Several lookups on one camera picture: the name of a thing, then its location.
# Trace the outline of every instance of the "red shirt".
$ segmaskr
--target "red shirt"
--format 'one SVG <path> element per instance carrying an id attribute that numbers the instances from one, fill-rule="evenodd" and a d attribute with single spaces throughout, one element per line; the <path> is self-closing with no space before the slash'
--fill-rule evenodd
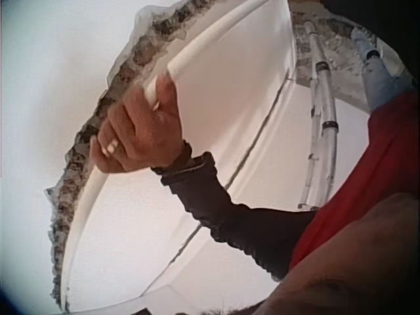
<path id="1" fill-rule="evenodd" d="M 398 96 L 375 110 L 368 123 L 369 145 L 339 191 L 308 225 L 290 269 L 376 203 L 397 192 L 419 198 L 419 99 Z"/>

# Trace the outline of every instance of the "foot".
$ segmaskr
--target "foot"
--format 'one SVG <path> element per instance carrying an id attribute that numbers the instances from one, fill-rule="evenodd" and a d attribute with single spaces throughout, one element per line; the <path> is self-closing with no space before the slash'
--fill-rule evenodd
<path id="1" fill-rule="evenodd" d="M 358 28 L 352 30 L 350 38 L 353 40 L 363 63 L 368 57 L 380 56 L 378 50 L 372 45 L 371 41 Z"/>

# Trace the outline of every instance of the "hand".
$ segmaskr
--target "hand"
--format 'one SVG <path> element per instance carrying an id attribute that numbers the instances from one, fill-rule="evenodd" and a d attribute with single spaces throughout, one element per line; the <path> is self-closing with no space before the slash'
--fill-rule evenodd
<path id="1" fill-rule="evenodd" d="M 103 173 L 168 167 L 180 155 L 183 143 L 177 88 L 169 74 L 158 77 L 156 97 L 159 106 L 153 111 L 142 87 L 133 85 L 108 110 L 98 136 L 91 138 L 90 157 Z"/>

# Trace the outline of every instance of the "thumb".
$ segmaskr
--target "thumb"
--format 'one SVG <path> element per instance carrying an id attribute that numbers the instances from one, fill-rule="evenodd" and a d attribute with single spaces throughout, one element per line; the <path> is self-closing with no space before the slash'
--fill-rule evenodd
<path id="1" fill-rule="evenodd" d="M 179 116 L 177 87 L 168 72 L 159 75 L 156 79 L 156 98 L 159 102 L 159 111 L 171 116 Z"/>

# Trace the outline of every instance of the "black sleeve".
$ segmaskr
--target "black sleeve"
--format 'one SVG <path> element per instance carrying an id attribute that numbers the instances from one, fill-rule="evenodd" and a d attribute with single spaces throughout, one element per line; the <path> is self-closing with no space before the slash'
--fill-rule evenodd
<path id="1" fill-rule="evenodd" d="M 321 0 L 333 14 L 367 28 L 400 56 L 407 70 L 419 81 L 418 0 Z"/>
<path id="2" fill-rule="evenodd" d="M 185 210 L 211 230 L 217 242 L 251 255 L 255 262 L 282 279 L 297 241 L 314 217 L 314 212 L 293 213 L 271 209 L 250 209 L 232 203 L 217 179 L 211 154 L 203 163 L 171 178 L 163 178 L 185 206 Z"/>

